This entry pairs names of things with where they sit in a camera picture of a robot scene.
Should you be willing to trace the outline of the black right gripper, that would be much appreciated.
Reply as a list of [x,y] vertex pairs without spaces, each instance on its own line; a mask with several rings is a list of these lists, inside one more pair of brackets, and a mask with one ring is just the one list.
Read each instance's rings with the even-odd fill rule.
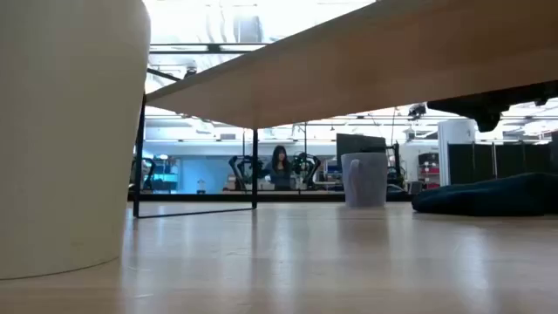
[[[483,92],[476,96],[480,108],[474,111],[476,116],[473,119],[477,122],[480,132],[493,131],[500,122],[501,114],[511,106],[529,102],[535,103],[536,106],[544,106],[556,97],[556,80]],[[426,104],[432,110],[469,116],[473,112],[476,100],[475,97],[458,97],[428,101]]]

